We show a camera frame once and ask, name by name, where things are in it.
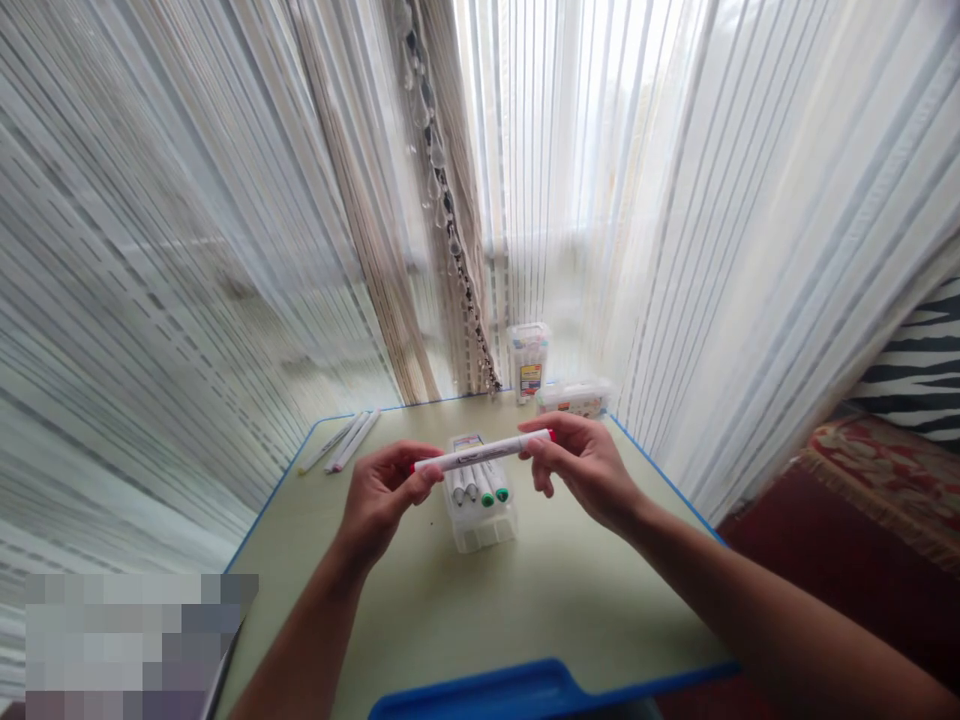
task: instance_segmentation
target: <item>table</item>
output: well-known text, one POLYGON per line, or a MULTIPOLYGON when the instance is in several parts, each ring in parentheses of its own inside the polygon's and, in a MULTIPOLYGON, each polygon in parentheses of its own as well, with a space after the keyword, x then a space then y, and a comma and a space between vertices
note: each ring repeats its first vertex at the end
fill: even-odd
MULTIPOLYGON (((355 458, 401 438, 446 448, 448 438, 467 432, 488 441, 509 437, 534 413, 532 403, 517 406, 509 392, 384 411, 355 458)), ((317 423, 300 454, 319 448, 345 422, 317 423)), ((616 420, 605 422, 641 489, 712 533, 616 420)), ((534 491, 527 464, 515 456, 503 462, 519 513, 518 539, 461 555, 442 486, 411 508, 361 596, 333 717, 367 717, 372 710, 390 718, 530 717, 736 671, 686 603, 631 547, 591 520, 562 482, 547 500, 534 491), (385 696, 393 697, 381 701, 385 696)), ((227 716, 336 532, 353 464, 329 476, 322 464, 298 476, 294 460, 228 568, 259 573, 260 591, 218 718, 227 716)))

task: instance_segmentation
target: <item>label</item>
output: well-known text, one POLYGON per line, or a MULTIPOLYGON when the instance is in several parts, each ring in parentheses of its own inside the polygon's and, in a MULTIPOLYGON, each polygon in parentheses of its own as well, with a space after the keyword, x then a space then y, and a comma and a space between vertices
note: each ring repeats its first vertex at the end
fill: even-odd
POLYGON ((521 365, 520 366, 520 394, 536 395, 540 389, 540 373, 543 371, 543 365, 521 365))
POLYGON ((480 439, 479 435, 464 435, 453 441, 453 451, 467 450, 481 445, 483 445, 483 440, 480 439))

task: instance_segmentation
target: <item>white pen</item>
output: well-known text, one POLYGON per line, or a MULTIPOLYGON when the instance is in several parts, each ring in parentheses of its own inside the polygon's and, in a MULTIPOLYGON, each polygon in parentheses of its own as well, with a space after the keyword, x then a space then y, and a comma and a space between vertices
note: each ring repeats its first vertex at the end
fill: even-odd
POLYGON ((380 408, 377 408, 370 414, 366 422, 363 423, 363 426, 357 431, 357 434, 353 436, 353 440, 350 441, 350 444, 347 445, 346 449, 340 454, 340 457, 337 458, 337 462, 333 466, 334 472, 340 472, 343 470, 343 466, 350 462, 350 458, 353 457, 353 454, 357 451, 357 448, 360 447, 360 443, 363 442, 363 439, 367 436, 367 433, 370 432, 371 428, 377 420, 380 419, 380 408))
POLYGON ((305 475, 310 468, 312 468, 314 465, 316 465, 320 461, 320 458, 322 458, 324 455, 330 452, 330 448, 332 448, 334 445, 340 442, 341 438, 343 438, 344 435, 350 432, 350 428, 352 428, 354 424, 357 422, 357 420, 360 419, 361 415, 363 415, 363 412, 358 412, 356 415, 350 418, 350 422, 348 422, 346 425, 340 428, 337 431, 336 435, 334 435, 332 438, 327 440, 323 444, 322 448, 320 448, 313 455, 311 455, 306 462, 300 463, 300 467, 297 468, 297 475, 305 475))
POLYGON ((497 440, 488 445, 480 445, 479 447, 460 450, 455 453, 450 453, 449 455, 418 460, 411 466, 412 471, 422 470, 427 465, 436 465, 446 472, 447 470, 453 470, 454 468, 464 467, 466 465, 476 465, 484 460, 494 460, 506 455, 515 455, 518 452, 522 452, 524 448, 527 447, 527 443, 534 438, 538 438, 544 442, 556 442, 553 430, 549 428, 537 430, 536 432, 525 435, 518 435, 517 437, 507 438, 505 440, 497 440))
POLYGON ((367 416, 369 414, 370 413, 364 411, 353 424, 353 427, 350 428, 350 432, 343 436, 343 440, 341 440, 340 444, 337 445, 337 449, 333 451, 333 454, 330 456, 327 464, 323 466, 323 471, 327 475, 333 472, 333 466, 337 464, 337 459, 340 457, 340 454, 347 449, 347 447, 353 441, 353 438, 355 438, 357 433, 360 432, 360 428, 362 428, 363 424, 367 421, 367 416))

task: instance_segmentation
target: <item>plastic container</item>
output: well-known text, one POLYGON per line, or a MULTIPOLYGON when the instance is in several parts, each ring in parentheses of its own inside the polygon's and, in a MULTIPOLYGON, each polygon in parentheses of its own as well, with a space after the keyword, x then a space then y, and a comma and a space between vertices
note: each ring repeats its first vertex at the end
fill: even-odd
POLYGON ((546 383, 550 328, 546 323, 511 325, 510 364, 517 404, 525 405, 546 383))
POLYGON ((603 378, 547 385, 537 391, 537 415, 561 410, 597 418, 606 411, 613 393, 613 383, 603 378))
MULTIPOLYGON (((451 452, 465 450, 469 447, 482 445, 483 440, 478 433, 468 433, 450 438, 448 441, 451 452)), ((513 498, 513 488, 507 480, 503 465, 499 460, 489 460, 480 465, 470 466, 475 469, 484 468, 493 477, 497 488, 507 490, 506 501, 496 500, 492 506, 484 507, 480 495, 476 502, 467 497, 462 506, 457 506, 453 499, 453 491, 457 487, 458 475, 465 468, 451 470, 444 475, 443 496, 447 505, 447 514, 453 524, 453 540, 457 550, 461 553, 472 553, 491 545, 497 545, 517 537, 517 506, 513 498)))

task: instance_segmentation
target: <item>white marker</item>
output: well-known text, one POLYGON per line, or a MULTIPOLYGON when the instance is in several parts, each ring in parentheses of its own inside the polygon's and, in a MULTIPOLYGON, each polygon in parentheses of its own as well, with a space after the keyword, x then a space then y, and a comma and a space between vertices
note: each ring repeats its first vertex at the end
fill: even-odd
POLYGON ((503 476, 494 470, 493 463, 485 462, 482 465, 477 465, 475 469, 480 470, 480 468, 483 468, 483 473, 487 476, 487 482, 490 483, 490 489, 493 490, 494 497, 500 502, 506 502, 510 497, 510 491, 507 490, 506 484, 503 482, 503 476))
POLYGON ((480 504, 484 507, 493 507, 496 502, 496 497, 493 494, 493 484, 482 468, 482 465, 478 465, 470 469, 473 470, 473 476, 477 479, 477 485, 480 488, 480 504))
POLYGON ((476 468, 470 467, 469 465, 460 472, 464 473, 464 478, 466 482, 467 495, 470 496, 470 502, 476 502, 477 498, 480 496, 480 488, 477 487, 477 481, 474 479, 476 474, 476 468))
POLYGON ((466 465, 476 465, 484 460, 495 460, 498 457, 516 455, 518 452, 523 452, 527 447, 527 443, 534 438, 538 438, 544 442, 556 442, 553 430, 537 430, 536 432, 527 433, 526 435, 518 435, 517 437, 507 438, 506 440, 497 440, 488 445, 480 445, 479 447, 467 448, 466 450, 460 450, 455 453, 450 453, 449 455, 441 455, 438 458, 418 460, 411 467, 413 472, 416 472, 422 470, 427 465, 436 465, 446 472, 447 470, 453 470, 454 468, 464 467, 466 465))
POLYGON ((464 473, 466 471, 467 468, 460 468, 450 473, 453 475, 453 501, 457 504, 457 507, 463 507, 464 473))
POLYGON ((363 427, 363 424, 367 421, 367 416, 370 413, 364 411, 357 421, 353 424, 353 427, 350 428, 350 431, 343 436, 343 440, 340 441, 340 444, 337 445, 337 449, 333 451, 333 455, 330 456, 330 459, 327 461, 327 464, 323 466, 323 471, 329 475, 333 472, 333 466, 337 464, 337 459, 340 457, 340 454, 347 449, 347 446, 353 441, 353 438, 357 436, 357 433, 360 432, 360 428, 363 427))
POLYGON ((350 462, 350 458, 353 457, 353 454, 357 451, 357 448, 360 447, 360 443, 363 442, 363 439, 367 436, 367 433, 370 432, 373 424, 380 419, 380 408, 377 408, 373 413, 367 418, 366 422, 363 423, 363 426, 357 431, 357 434, 353 436, 353 440, 350 441, 350 444, 347 445, 346 450, 344 450, 340 457, 337 458, 336 464, 333 466, 334 472, 340 472, 343 470, 343 466, 350 462))
POLYGON ((313 455, 311 455, 306 462, 300 463, 300 467, 297 468, 297 475, 305 475, 310 468, 312 468, 314 465, 316 465, 320 461, 320 458, 322 458, 324 455, 330 452, 330 448, 332 448, 334 445, 340 442, 340 439, 344 435, 346 435, 348 432, 350 432, 350 428, 352 428, 354 423, 356 423, 357 420, 360 419, 361 415, 363 415, 363 413, 358 412, 356 415, 350 418, 350 422, 348 422, 346 425, 340 428, 337 431, 336 435, 334 435, 332 438, 327 440, 323 444, 322 448, 320 448, 313 455))

